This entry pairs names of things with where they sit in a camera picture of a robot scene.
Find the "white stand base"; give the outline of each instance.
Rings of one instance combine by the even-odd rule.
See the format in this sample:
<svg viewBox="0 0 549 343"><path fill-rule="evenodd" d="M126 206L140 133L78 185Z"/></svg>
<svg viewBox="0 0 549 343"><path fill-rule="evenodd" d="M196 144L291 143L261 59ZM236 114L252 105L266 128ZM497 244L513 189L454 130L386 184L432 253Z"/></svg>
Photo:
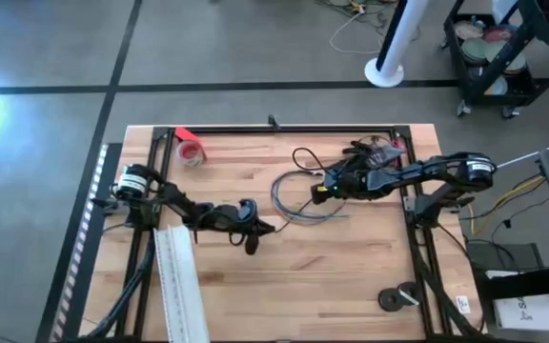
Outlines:
<svg viewBox="0 0 549 343"><path fill-rule="evenodd" d="M391 88L399 85L404 78L404 68L401 65L397 66L396 72L392 76L384 76L380 71L376 70L376 60L378 57L371 59L366 63L363 72L371 84L377 87Z"/></svg>

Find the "black floor line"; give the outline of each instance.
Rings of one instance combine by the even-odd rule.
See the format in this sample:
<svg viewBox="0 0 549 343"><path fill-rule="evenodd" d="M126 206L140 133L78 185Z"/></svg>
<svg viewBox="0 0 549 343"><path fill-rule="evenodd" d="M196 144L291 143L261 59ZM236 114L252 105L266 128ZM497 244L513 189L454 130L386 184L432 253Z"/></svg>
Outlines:
<svg viewBox="0 0 549 343"><path fill-rule="evenodd" d="M99 112L99 116L96 121L91 145L89 147L88 157L86 158L84 171L82 172L82 178L77 189L77 194L75 195L75 202L71 210L69 225L65 233L61 253L58 257L56 270L54 271L54 277L51 283L51 289L48 294L48 299L46 301L44 312L42 314L42 320L37 331L37 336L35 337L35 342L48 342L50 337L54 315L56 313L56 308L58 306L61 292L63 291L63 285L65 283L67 267L69 266L71 261L73 243L75 237L77 236L77 231L82 218L82 211L84 210L86 199L89 194L89 185L92 179L92 172L96 167L96 161L98 158L101 141L103 140L103 134L105 133L105 128L110 117L110 112L112 111L113 99L115 98L114 87L119 84L120 77L122 76L122 70L124 70L124 64L129 53L132 35L134 33L134 28L139 17L142 2L142 0L134 0L131 14L129 16L129 21L126 26L126 31L122 39L122 44L120 45L120 50L118 51L118 55L115 59L112 78L110 80L108 91L103 101L103 106L101 107L101 111Z"/></svg>
<svg viewBox="0 0 549 343"><path fill-rule="evenodd" d="M39 87L0 87L0 95L5 94L70 94L70 93L125 93L125 92L176 92L176 91L272 91L272 90L356 90L378 87L368 81L290 81L290 82L233 82L204 84L146 84L146 85L96 86L39 86ZM535 79L537 84L544 78ZM454 88L458 80L405 80L396 89L407 88Z"/></svg>

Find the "white cable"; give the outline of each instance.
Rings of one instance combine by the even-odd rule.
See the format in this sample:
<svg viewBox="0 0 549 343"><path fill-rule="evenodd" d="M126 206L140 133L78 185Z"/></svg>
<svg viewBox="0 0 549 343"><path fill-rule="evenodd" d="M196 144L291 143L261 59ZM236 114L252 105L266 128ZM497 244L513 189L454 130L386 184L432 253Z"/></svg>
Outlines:
<svg viewBox="0 0 549 343"><path fill-rule="evenodd" d="M351 22L353 22L354 20L356 20L358 18L359 15L365 13L364 10L361 10L358 14L354 15L351 19L349 19L348 22L344 23L343 26L341 26L338 30L336 30L334 32L334 34L332 34L332 37L330 37L330 46L334 49L336 49L337 51L339 52L344 52L344 53L362 53L362 54L373 54L373 53L380 53L380 49L376 50L376 51L355 51L355 50L342 50L340 49L339 47L335 46L334 45L334 38L336 38L336 36L344 29L347 27L347 25L351 24ZM379 38L378 39L378 46L379 47L382 47L382 39Z"/></svg>

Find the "cart wheel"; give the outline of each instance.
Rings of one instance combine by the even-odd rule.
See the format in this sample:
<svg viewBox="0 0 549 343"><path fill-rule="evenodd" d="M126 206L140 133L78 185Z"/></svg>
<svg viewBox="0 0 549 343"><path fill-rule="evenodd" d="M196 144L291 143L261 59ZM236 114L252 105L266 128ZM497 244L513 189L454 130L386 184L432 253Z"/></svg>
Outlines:
<svg viewBox="0 0 549 343"><path fill-rule="evenodd" d="M462 117L465 114L472 112L472 107L465 105L465 100L461 100L460 104L457 107L457 116Z"/></svg>
<svg viewBox="0 0 549 343"><path fill-rule="evenodd" d="M444 37L444 39L442 39L442 41L439 43L439 48L442 50L448 48L448 38Z"/></svg>
<svg viewBox="0 0 549 343"><path fill-rule="evenodd" d="M520 115L520 109L513 106L504 107L501 111L503 119L512 119Z"/></svg>

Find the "black metal frame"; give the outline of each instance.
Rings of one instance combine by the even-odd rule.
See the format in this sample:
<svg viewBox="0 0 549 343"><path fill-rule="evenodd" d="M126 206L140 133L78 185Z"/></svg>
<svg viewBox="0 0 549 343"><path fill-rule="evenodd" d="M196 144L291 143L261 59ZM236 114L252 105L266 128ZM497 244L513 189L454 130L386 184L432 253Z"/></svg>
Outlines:
<svg viewBox="0 0 549 343"><path fill-rule="evenodd" d="M471 21L473 17L481 20L487 25L493 25L495 20L490 14L458 14L458 10L464 0L457 0L446 20L444 21L444 32L450 48L451 58L455 65L457 78L460 83L462 99L467 106L502 106L502 107L525 107L533 103L540 95L549 88L549 78L536 80L533 78L527 67L518 75L507 77L508 92L503 95L484 94L498 77L503 75L511 61L526 47L536 36L547 36L542 30L549 30L535 22L540 14L534 0L520 2L520 9L523 16L523 23L515 32L512 39L499 52L495 61L485 68L484 74L478 79L471 79L468 67L462 56L460 42L455 34L454 25L458 21ZM519 5L514 5L503 17L501 23L507 24L510 17Z"/></svg>
<svg viewBox="0 0 549 343"><path fill-rule="evenodd" d="M413 146L413 140L412 135L410 131L410 127L408 126L283 126L276 128L273 127L192 127L192 131L196 134L230 134L230 133L263 133L263 134L272 134L275 132L285 132L285 133L310 133L310 132L338 132L338 133L344 133L344 132L373 132L373 133L385 133L389 134L392 139L403 139L404 144L407 148L407 156L408 156L408 162L414 163L417 161L415 156L415 150ZM165 147L165 153L163 155L163 162L162 162L162 168L161 172L163 175L166 175L166 172L169 167L171 153L173 150L173 136L174 136L174 127L165 127L165 128L154 128L152 133L152 145L150 149L149 154L149 161L148 164L152 165L154 164L155 156L156 156L156 150L158 148L158 144L160 140L163 137L167 137L167 143ZM419 195L422 194L422 188L420 185L414 185L415 194ZM408 189L402 188L400 189L400 195L402 197L402 201L405 201L405 197L408 196ZM434 332L433 327L433 319L431 316L430 306L427 300L427 296L424 296L426 294L426 287L425 284L427 283L425 279L425 275L429 277L431 282L436 282L438 285L441 286L441 276L439 274L438 270L438 264L437 264L437 254L436 254L436 248L434 245L433 236L430 229L421 229L423 230L423 234L425 237L425 247L427 252L427 259L429 263L429 271L426 272L425 268L422 266L425 266L425 262L422 259L422 255L420 252L420 247L417 242L416 237L416 230L418 228L415 226L413 220L412 220L412 213L409 211L405 211L404 218L406 221L406 228L408 233L408 239L410 244L410 253L413 260L413 267L415 272L415 279L419 287L419 295L422 295L422 298L425 300L423 303L420 304L419 308L421 311L422 321L423 321L423 327L425 331L425 335L427 338L427 341L429 342L448 342L448 341L455 341L458 339L469 341L483 341L484 338L469 338L469 337L460 337L460 336L454 336L452 333L451 323L450 323L450 303L448 304L448 309L444 305L446 302L437 301L437 308L439 312L439 320L442 325L443 334L438 334ZM100 232L100 228L92 228L93 231ZM132 245L131 245L131 251L138 251L138 247L140 246L141 242L141 235L139 234L137 239L133 238ZM150 243L153 242L153 237L150 235ZM132 273L134 271L134 268L136 266L136 255L130 254L129 256L129 263L128 263L128 269L127 272ZM78 278L76 280L76 283L84 284L84 285L90 285L91 281L91 274L85 275L83 278ZM141 285L141 291L139 293L139 305L137 307L137 314L136 319L134 323L134 328L132 330L133 335L140 337L143 330L143 324L145 321L145 311L147 306L147 298L149 296L149 280L150 280L150 273L146 275L146 279L143 280ZM58 298L63 296L62 293L58 294ZM73 309L73 311L67 312L68 317L75 317L75 318L81 318L82 313L84 311L84 305L85 305L86 299L83 300L82 306L77 306ZM121 317L120 320L117 322L116 330L115 330L115 336L121 337L124 334L124 331L126 330L126 317ZM77 335L77 331L74 332L65 332L65 334L71 334L71 335ZM412 340L401 340L399 342L410 342Z"/></svg>

